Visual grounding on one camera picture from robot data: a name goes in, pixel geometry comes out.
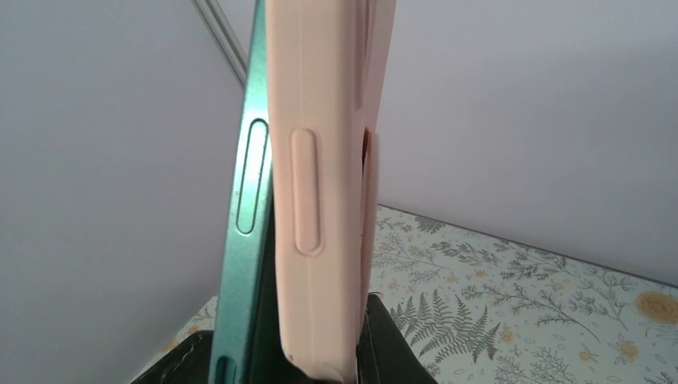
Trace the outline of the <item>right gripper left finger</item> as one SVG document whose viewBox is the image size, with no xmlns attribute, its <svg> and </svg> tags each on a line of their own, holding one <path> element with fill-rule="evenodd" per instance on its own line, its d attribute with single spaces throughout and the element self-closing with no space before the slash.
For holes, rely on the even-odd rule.
<svg viewBox="0 0 678 384">
<path fill-rule="evenodd" d="M 191 334 L 131 384 L 208 384 L 212 343 L 212 330 Z"/>
</svg>

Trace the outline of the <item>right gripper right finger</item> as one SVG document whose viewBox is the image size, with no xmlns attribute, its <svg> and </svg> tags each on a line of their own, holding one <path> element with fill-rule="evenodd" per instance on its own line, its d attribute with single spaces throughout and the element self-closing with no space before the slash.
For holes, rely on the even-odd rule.
<svg viewBox="0 0 678 384">
<path fill-rule="evenodd" d="M 358 381 L 367 384 L 436 384 L 411 351 L 389 311 L 369 294 L 357 347 Z"/>
</svg>

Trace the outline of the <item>pink silicone phone case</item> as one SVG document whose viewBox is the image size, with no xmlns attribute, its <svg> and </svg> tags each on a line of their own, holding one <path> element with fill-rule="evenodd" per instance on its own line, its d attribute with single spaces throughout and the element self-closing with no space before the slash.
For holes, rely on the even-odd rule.
<svg viewBox="0 0 678 384">
<path fill-rule="evenodd" d="M 358 377 L 376 229 L 376 128 L 396 6 L 265 4 L 281 348 L 323 382 Z"/>
</svg>

